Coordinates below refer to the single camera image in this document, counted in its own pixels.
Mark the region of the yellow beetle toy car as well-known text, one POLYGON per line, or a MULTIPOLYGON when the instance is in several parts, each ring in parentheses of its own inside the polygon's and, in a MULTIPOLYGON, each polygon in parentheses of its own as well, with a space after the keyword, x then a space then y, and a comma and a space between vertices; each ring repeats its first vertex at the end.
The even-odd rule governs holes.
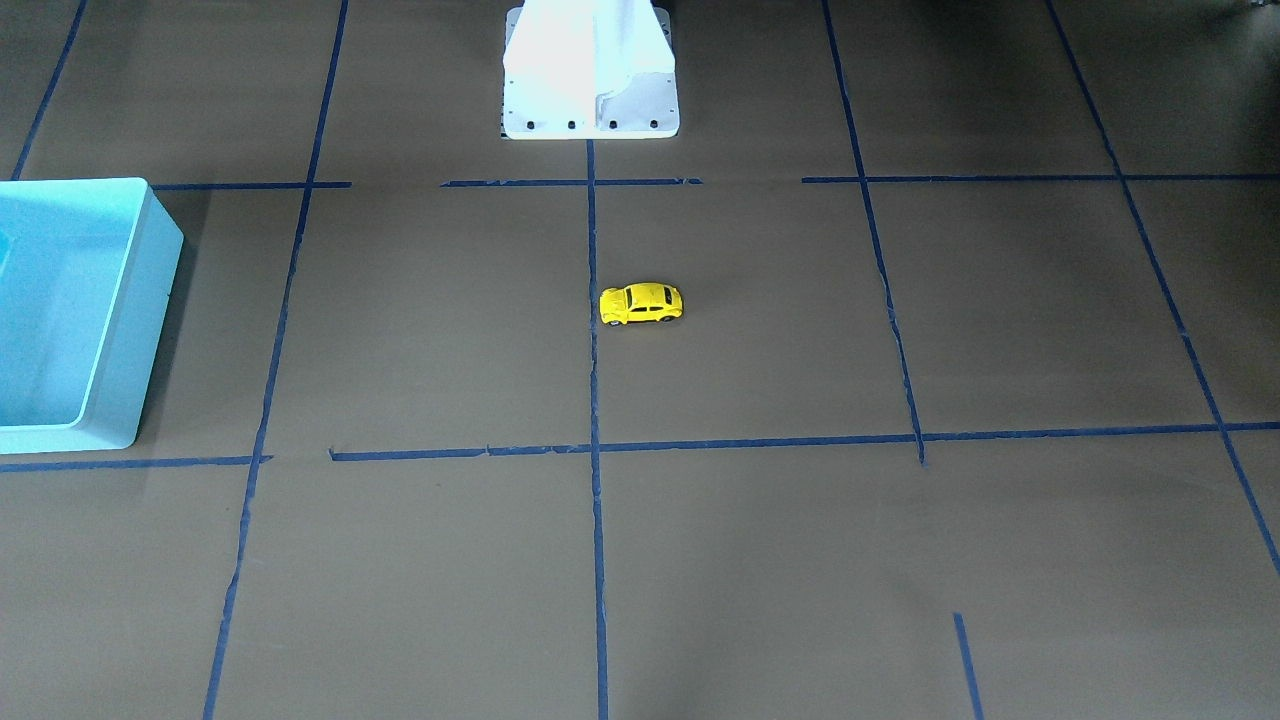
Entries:
POLYGON ((672 284, 639 282, 605 288, 598 301, 600 323, 627 325, 644 322, 672 322, 685 313, 684 297, 672 284))

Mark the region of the light blue plastic bin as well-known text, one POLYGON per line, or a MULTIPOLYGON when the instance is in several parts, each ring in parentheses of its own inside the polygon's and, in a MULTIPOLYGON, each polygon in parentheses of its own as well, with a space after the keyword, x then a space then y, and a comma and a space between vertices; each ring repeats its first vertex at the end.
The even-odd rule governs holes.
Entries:
POLYGON ((1 187, 1 451, 134 443, 184 236, 142 178, 1 187))

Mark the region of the white pillar mount base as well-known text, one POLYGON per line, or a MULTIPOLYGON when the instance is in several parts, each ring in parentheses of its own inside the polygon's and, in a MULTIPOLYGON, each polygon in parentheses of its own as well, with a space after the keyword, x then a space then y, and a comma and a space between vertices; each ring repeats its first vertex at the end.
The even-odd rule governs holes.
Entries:
POLYGON ((650 1, 525 1, 506 14, 500 132, 515 141, 672 138, 671 15, 650 1))

